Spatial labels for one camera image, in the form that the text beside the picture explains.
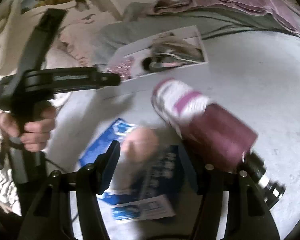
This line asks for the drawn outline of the person's left hand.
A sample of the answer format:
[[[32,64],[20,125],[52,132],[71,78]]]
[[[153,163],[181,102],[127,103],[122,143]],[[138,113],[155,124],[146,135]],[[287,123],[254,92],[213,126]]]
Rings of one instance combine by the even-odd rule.
[[[0,128],[6,138],[17,137],[21,139],[26,150],[38,152],[43,150],[50,139],[50,132],[56,126],[56,109],[48,104],[41,112],[41,120],[27,122],[23,133],[20,132],[17,121],[10,113],[0,114]]]

